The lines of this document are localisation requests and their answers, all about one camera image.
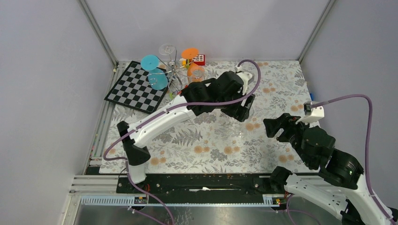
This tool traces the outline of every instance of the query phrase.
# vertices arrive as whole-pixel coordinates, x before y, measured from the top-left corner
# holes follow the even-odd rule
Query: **black and white checkered board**
[[[148,71],[139,62],[132,61],[105,97],[110,101],[144,113],[153,113],[166,94],[167,87],[155,90],[147,81]]]

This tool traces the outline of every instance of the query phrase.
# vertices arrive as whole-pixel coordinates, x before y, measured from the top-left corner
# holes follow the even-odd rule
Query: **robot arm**
[[[271,175],[274,189],[285,189],[297,194],[340,219],[343,224],[389,225],[390,221],[382,214],[367,190],[365,174],[358,160],[343,151],[334,148],[335,138],[320,127],[309,127],[300,118],[288,113],[277,119],[265,119],[267,137],[274,137],[279,129],[283,132],[276,139],[290,143],[304,164],[318,170],[318,175],[331,185],[340,187],[347,199],[305,183],[299,177],[283,167],[277,167]],[[382,204],[394,221],[397,210]]]
[[[149,115],[143,120],[128,124],[125,121],[117,124],[120,136],[135,130],[128,137],[122,140],[123,148],[129,159],[129,174],[134,183],[145,180],[145,162],[151,155],[148,152],[147,144],[153,138],[173,127],[182,121],[195,118],[202,113],[210,113],[214,109],[221,111],[242,122],[249,117],[249,110],[254,100],[254,95],[249,96],[244,105],[243,102],[237,102],[231,105],[208,106],[191,105],[179,107],[173,110],[167,110],[173,106],[191,102],[226,102],[241,98],[245,95],[247,85],[253,81],[253,75],[248,72],[232,71],[224,72],[217,79],[212,78],[202,82],[192,82],[182,90],[181,94],[175,97],[170,103],[157,110],[153,114],[159,116],[153,119]]]

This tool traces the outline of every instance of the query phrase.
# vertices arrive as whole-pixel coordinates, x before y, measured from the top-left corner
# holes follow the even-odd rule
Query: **chessboard black border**
[[[129,64],[129,66],[126,67],[126,69],[123,71],[122,75],[119,77],[119,79],[118,79],[118,80],[116,81],[116,83],[113,85],[113,87],[111,88],[111,90],[108,92],[108,94],[107,94],[107,96],[104,98],[104,100],[105,100],[105,101],[108,101],[108,102],[115,103],[115,104],[117,104],[117,105],[121,105],[121,106],[130,108],[130,109],[135,109],[135,110],[138,110],[138,111],[143,112],[143,113],[151,114],[151,113],[155,112],[155,111],[158,109],[158,107],[159,107],[161,101],[163,100],[164,96],[166,95],[166,92],[167,92],[167,90],[168,90],[167,87],[164,88],[163,94],[162,94],[162,96],[160,97],[160,100],[158,101],[158,104],[154,107],[153,111],[150,112],[150,113],[149,113],[149,111],[142,110],[142,109],[140,109],[140,108],[138,108],[138,107],[133,107],[133,106],[131,106],[131,105],[124,104],[124,103],[120,103],[120,102],[118,102],[118,101],[111,100],[111,99],[108,98],[109,95],[112,93],[112,91],[115,89],[116,85],[117,85],[117,84],[119,83],[119,81],[122,79],[122,77],[127,73],[127,70],[131,67],[132,64],[139,64],[139,65],[141,65],[140,62],[131,61],[130,64]],[[157,67],[157,68],[160,69],[160,70],[163,71],[163,72],[166,72],[165,69],[162,69],[162,68],[159,68],[159,67]]]

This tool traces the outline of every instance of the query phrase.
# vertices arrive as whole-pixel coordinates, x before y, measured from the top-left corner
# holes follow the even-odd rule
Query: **white wall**
[[[362,93],[374,104],[370,139],[373,189],[388,205],[398,207],[398,2],[340,0],[326,20],[308,55],[303,73],[323,101]],[[337,147],[364,165],[367,103],[349,99],[325,107],[321,125]]]
[[[0,224],[56,224],[112,68],[76,0],[0,1]]]
[[[118,60],[164,43],[207,59],[297,59],[328,0],[88,0]]]

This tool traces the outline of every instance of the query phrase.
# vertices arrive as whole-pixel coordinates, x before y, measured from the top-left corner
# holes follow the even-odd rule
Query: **table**
[[[267,138],[262,122],[277,118],[282,113],[303,116],[303,103],[310,95],[298,61],[258,61],[261,83],[256,90],[250,117],[238,122],[220,110],[204,113],[193,120],[182,122],[148,144],[151,159],[146,164],[147,173],[270,173],[283,166],[295,173],[310,172],[290,144]],[[234,70],[236,61],[210,61],[204,66],[207,78],[217,77]],[[256,77],[257,70],[250,63],[243,70]],[[168,95],[163,105],[170,101]],[[120,136],[116,125],[120,121],[133,123],[147,114],[116,105],[107,135],[109,146]],[[117,144],[108,157],[124,156],[122,143]],[[120,173],[125,168],[123,160],[102,159],[100,173]]]

